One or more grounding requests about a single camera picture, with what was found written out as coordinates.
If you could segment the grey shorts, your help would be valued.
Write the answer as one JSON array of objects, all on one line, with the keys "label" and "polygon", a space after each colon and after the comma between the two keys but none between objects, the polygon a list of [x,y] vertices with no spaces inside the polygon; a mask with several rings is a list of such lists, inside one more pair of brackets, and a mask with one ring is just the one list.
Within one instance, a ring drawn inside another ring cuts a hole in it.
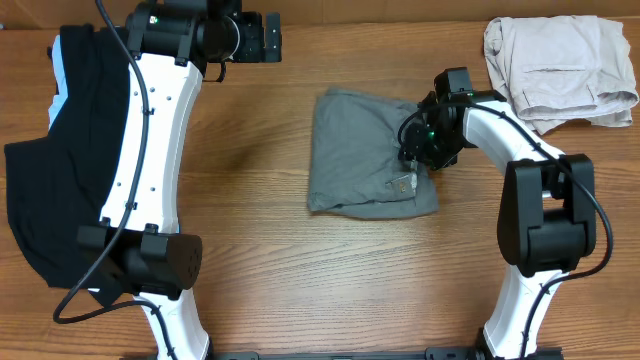
[{"label": "grey shorts", "polygon": [[398,158],[397,131],[415,103],[331,88],[315,105],[307,205],[361,219],[439,210],[426,167]]}]

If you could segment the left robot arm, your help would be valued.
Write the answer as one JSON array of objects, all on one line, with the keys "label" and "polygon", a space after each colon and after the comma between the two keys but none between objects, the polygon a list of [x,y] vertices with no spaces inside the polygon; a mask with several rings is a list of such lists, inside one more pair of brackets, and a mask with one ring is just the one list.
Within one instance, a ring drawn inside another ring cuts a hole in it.
[{"label": "left robot arm", "polygon": [[90,273],[145,312],[161,359],[209,359],[197,312],[200,237],[181,231],[177,188],[186,130],[209,64],[276,63],[278,13],[238,1],[144,1],[127,17],[128,113],[114,180],[77,240]]}]

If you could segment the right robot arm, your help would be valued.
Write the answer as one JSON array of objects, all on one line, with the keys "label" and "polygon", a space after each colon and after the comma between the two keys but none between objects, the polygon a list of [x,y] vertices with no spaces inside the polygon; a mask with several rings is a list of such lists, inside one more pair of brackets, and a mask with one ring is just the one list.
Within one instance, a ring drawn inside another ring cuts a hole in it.
[{"label": "right robot arm", "polygon": [[529,130],[497,91],[476,91],[464,67],[444,70],[398,130],[399,158],[431,170],[476,147],[503,174],[497,240],[507,263],[494,311],[470,347],[432,347],[428,359],[560,359],[537,335],[560,284],[596,245],[594,168]]}]

